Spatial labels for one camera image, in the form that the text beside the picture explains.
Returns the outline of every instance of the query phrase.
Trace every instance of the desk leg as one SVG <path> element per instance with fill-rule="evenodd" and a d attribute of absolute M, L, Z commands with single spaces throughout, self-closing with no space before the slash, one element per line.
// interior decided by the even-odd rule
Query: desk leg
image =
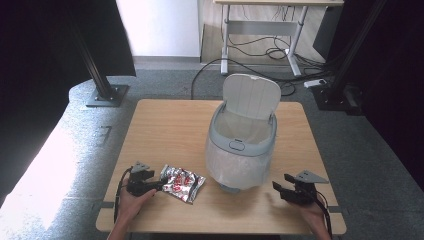
<path fill-rule="evenodd" d="M 221 53 L 221 75 L 228 74 L 228 22 L 230 21 L 230 5 L 227 5 L 227 13 L 224 18 L 224 46 Z"/>
<path fill-rule="evenodd" d="M 301 75 L 299 67 L 297 66 L 296 59 L 294 57 L 294 52 L 296 50 L 297 42 L 299 41 L 300 33 L 302 32 L 302 28 L 305 22 L 305 17 L 307 12 L 308 12 L 308 6 L 304 6 L 302 9 L 302 13 L 300 15 L 299 21 L 297 22 L 296 33 L 290 45 L 290 49 L 285 50 L 287 54 L 287 59 L 289 60 L 290 66 L 292 68 L 292 71 L 295 77 L 298 77 Z"/>

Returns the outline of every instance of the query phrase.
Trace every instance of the open lid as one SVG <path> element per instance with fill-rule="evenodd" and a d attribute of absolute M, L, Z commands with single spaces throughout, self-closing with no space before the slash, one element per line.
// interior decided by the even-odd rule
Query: open lid
<path fill-rule="evenodd" d="M 281 98 L 275 82 L 248 74 L 232 74 L 225 79 L 223 98 L 226 110 L 253 119 L 269 119 Z"/>

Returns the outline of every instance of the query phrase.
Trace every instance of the table top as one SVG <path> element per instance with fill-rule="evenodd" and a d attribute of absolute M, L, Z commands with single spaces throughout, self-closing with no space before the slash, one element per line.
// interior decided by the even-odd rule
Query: table top
<path fill-rule="evenodd" d="M 224 5 L 342 6 L 343 0 L 214 0 Z"/>
<path fill-rule="evenodd" d="M 150 233 L 310 234 L 298 211 L 280 199 L 272 181 L 285 188 L 293 184 L 284 173 L 309 170 L 328 179 L 319 150 L 299 103 L 281 102 L 276 110 L 278 129 L 265 184 L 237 194 L 220 189 L 205 166 L 209 123 L 221 101 L 141 100 L 137 104 L 104 201 L 113 202 L 124 171 L 141 161 L 155 170 L 154 180 L 168 164 L 206 177 L 193 204 L 158 192 L 134 219 L 129 231 Z M 316 184 L 329 206 L 338 206 L 330 184 Z M 330 213 L 334 234 L 346 225 L 341 213 Z M 102 208 L 96 226 L 113 228 L 113 209 Z"/>

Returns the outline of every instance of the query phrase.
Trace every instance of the silver foil package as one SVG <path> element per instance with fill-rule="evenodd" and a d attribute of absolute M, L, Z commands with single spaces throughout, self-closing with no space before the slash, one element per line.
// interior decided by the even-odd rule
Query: silver foil package
<path fill-rule="evenodd" d="M 168 183 L 162 187 L 163 192 L 180 199 L 185 203 L 193 203 L 197 191 L 203 185 L 206 178 L 183 168 L 175 168 L 165 165 L 160 174 L 160 179 L 168 179 Z"/>

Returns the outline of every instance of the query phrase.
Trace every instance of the wooden table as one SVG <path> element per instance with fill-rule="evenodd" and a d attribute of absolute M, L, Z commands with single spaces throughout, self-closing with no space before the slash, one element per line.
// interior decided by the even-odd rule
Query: wooden table
<path fill-rule="evenodd" d="M 226 14 L 222 17 L 224 24 L 224 46 L 222 47 L 221 74 L 228 73 L 228 37 L 230 34 L 292 36 L 289 49 L 285 49 L 287 59 L 294 76 L 300 76 L 294 53 L 300 33 L 305 22 L 309 6 L 342 6 L 343 0 L 214 0 L 216 4 L 226 5 Z M 296 21 L 242 21 L 230 20 L 231 5 L 275 5 L 302 6 L 302 13 Z"/>
<path fill-rule="evenodd" d="M 155 170 L 155 180 L 165 164 L 182 167 L 206 177 L 192 205 L 159 192 L 142 209 L 129 231 L 150 233 L 309 234 L 295 208 L 280 199 L 272 181 L 292 188 L 283 174 L 304 169 L 328 179 L 302 105 L 281 102 L 276 111 L 278 132 L 265 184 L 231 194 L 209 176 L 204 146 L 213 112 L 221 101 L 141 100 L 135 110 L 105 202 L 113 202 L 125 169 L 138 160 Z M 331 184 L 317 184 L 330 206 L 338 206 Z M 341 213 L 331 213 L 334 234 L 346 226 Z M 102 208 L 100 231 L 113 228 L 113 209 Z"/>

